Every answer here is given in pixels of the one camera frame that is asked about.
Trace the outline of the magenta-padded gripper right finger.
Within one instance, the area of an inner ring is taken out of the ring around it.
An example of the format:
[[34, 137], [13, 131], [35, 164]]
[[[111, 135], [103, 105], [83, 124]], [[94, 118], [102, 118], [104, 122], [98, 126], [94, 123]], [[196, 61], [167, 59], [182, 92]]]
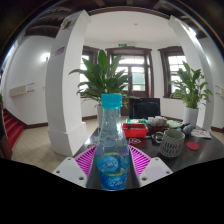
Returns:
[[151, 158], [140, 149], [129, 145], [131, 179], [134, 188], [146, 186], [172, 174], [172, 170], [159, 158]]

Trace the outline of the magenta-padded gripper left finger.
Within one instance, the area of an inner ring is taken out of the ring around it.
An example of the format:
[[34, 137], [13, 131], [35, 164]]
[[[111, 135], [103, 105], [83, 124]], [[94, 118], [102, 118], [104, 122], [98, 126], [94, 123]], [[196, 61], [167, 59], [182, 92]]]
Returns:
[[96, 146], [91, 145], [75, 157], [66, 157], [53, 173], [80, 187], [99, 189], [100, 180], [95, 163]]

